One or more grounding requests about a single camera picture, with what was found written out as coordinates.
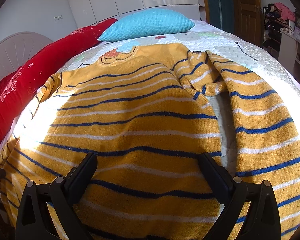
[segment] dark green curtain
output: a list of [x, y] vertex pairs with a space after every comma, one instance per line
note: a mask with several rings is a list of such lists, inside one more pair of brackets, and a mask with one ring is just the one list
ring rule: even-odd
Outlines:
[[233, 0], [208, 0], [210, 24], [234, 34]]

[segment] turquoise pillow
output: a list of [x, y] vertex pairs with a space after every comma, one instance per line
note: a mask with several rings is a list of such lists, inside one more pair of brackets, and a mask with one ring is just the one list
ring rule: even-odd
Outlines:
[[183, 33], [194, 26], [181, 13], [153, 8], [120, 19], [106, 29], [98, 41], [124, 41], [152, 35]]

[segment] white quilted bedspread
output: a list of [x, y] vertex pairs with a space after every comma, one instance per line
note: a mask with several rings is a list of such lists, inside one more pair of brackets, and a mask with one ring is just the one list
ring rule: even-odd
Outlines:
[[[293, 118], [300, 135], [300, 85], [265, 50], [223, 32], [202, 21], [194, 21], [196, 26], [189, 32], [150, 36], [113, 43], [102, 42], [69, 60], [59, 72], [74, 70], [93, 64], [109, 51], [129, 52], [133, 46], [168, 44], [179, 42], [191, 51], [210, 50], [220, 56], [233, 60], [257, 73], [267, 81], [281, 96]], [[234, 175], [236, 164], [236, 140], [229, 95], [223, 93], [209, 98], [215, 110], [222, 135], [222, 165]]]

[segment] yellow striped sweater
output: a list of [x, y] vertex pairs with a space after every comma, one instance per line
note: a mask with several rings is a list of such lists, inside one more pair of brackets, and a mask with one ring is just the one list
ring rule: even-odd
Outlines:
[[133, 47], [47, 80], [0, 153], [11, 222], [27, 181], [52, 182], [95, 153], [97, 171], [74, 207], [95, 239], [202, 239], [222, 206], [197, 156], [208, 152], [220, 163], [218, 120], [206, 96], [222, 92], [233, 109], [237, 176], [272, 183], [288, 239], [300, 224], [300, 139], [287, 108], [254, 72], [179, 43]]

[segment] pink clothing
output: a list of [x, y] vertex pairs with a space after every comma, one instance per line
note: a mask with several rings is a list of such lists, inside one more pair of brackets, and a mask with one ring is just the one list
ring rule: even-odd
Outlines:
[[296, 17], [290, 9], [280, 2], [276, 2], [274, 4], [281, 11], [281, 19], [286, 21], [287, 19], [292, 20], [293, 22], [296, 20]]

